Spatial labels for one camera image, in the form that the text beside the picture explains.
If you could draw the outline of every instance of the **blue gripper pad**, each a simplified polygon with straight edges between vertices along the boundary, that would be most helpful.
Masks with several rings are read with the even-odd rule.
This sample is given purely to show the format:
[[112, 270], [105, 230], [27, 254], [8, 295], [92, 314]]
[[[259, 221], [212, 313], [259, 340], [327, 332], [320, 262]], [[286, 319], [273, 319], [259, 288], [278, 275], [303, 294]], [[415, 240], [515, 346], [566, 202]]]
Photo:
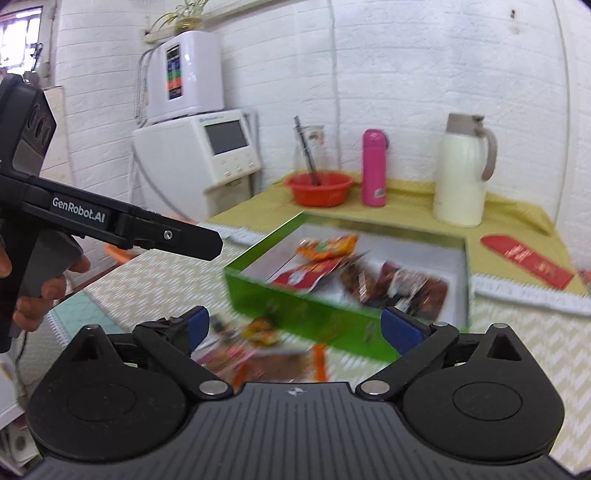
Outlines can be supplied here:
[[189, 348], [195, 350], [209, 333], [209, 312], [199, 306], [183, 314], [189, 318]]
[[415, 348], [429, 333], [426, 325], [396, 309], [382, 312], [381, 329], [384, 339], [400, 355]]

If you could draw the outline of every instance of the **finger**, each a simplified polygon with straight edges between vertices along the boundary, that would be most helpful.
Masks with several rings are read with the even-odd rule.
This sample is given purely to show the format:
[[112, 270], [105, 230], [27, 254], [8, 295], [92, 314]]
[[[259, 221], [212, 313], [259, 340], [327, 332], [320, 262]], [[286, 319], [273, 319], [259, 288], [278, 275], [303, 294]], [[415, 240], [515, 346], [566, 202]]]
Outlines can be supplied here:
[[53, 307], [53, 300], [21, 297], [17, 301], [17, 312], [31, 320], [42, 320]]
[[90, 260], [82, 255], [68, 270], [76, 273], [88, 272], [90, 270]]
[[34, 332], [41, 326], [41, 323], [43, 322], [43, 318], [30, 319], [19, 311], [14, 312], [12, 319], [21, 330], [25, 330], [26, 332]]
[[3, 247], [0, 247], [0, 278], [6, 278], [10, 275], [11, 271], [12, 264], [6, 254], [6, 250], [4, 250]]
[[59, 300], [66, 296], [66, 278], [62, 275], [58, 278], [47, 280], [41, 286], [41, 296], [46, 300]]

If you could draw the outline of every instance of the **red envelope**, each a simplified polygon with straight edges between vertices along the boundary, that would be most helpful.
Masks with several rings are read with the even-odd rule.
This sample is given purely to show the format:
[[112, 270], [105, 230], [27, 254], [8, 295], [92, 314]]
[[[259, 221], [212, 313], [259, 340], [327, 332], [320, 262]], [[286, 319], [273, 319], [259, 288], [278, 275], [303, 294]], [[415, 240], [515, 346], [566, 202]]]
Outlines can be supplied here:
[[564, 290], [574, 277], [573, 273], [510, 236], [486, 235], [480, 242], [559, 290]]

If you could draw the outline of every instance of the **window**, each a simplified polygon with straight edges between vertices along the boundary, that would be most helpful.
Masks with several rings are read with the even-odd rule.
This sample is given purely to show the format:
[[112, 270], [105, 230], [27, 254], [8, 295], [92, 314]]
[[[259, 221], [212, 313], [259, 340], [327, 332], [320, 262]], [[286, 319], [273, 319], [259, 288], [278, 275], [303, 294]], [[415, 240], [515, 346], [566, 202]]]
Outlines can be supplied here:
[[0, 16], [0, 69], [7, 73], [30, 71], [35, 65], [42, 7]]

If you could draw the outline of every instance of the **screw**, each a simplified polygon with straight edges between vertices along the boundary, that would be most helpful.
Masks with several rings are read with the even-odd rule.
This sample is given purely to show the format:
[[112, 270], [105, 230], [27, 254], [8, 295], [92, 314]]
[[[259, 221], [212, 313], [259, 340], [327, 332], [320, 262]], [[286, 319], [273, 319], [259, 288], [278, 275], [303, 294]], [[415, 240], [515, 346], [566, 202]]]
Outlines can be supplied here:
[[383, 380], [367, 380], [361, 384], [361, 390], [367, 395], [383, 395], [390, 391], [390, 385]]
[[206, 395], [220, 395], [228, 390], [228, 384], [221, 380], [207, 380], [199, 385], [199, 390]]

